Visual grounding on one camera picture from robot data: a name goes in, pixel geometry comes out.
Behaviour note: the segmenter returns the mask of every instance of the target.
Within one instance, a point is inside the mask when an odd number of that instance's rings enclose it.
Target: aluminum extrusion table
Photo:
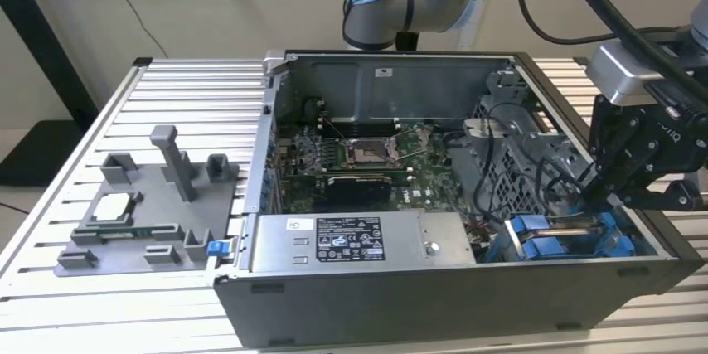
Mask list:
[[[536,62],[590,122],[599,91],[583,67],[571,59]],[[204,271],[58,278],[52,268],[99,189],[98,166],[107,153],[128,151],[138,163],[162,162],[148,138],[155,124],[176,124],[179,147],[192,161],[203,162],[216,151],[240,163],[231,213],[242,213],[263,99],[262,64],[155,60],[130,70],[0,255],[0,351],[244,352]],[[667,215],[708,258],[708,212]],[[231,231],[239,230],[234,216]],[[670,293],[634,299],[592,331],[299,352],[708,352],[708,266]]]

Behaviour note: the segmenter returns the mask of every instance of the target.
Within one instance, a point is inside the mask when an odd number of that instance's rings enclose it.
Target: white sticker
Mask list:
[[[288,219],[287,230],[312,230],[315,219]]]
[[[374,76],[378,78],[391,78],[394,76],[394,68],[376,68]]]

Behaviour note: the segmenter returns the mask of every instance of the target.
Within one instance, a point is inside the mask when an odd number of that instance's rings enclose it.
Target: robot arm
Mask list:
[[[696,172],[708,157],[708,0],[691,27],[651,36],[636,32],[608,0],[588,4],[620,40],[602,43],[588,65],[602,95],[588,145],[595,177],[582,206],[708,210],[692,180],[672,182],[664,192],[647,189],[664,175]]]
[[[443,32],[467,20],[474,0],[348,0],[342,35],[351,48],[383,50],[400,32]]]

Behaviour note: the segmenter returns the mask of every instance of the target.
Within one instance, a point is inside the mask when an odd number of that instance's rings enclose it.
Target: warning label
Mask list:
[[[382,261],[384,236],[379,217],[318,219],[318,260]]]

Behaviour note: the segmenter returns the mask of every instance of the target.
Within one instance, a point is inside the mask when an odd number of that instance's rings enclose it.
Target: blue latch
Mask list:
[[[207,245],[207,255],[226,257],[231,253],[231,241],[230,240],[214,240]]]

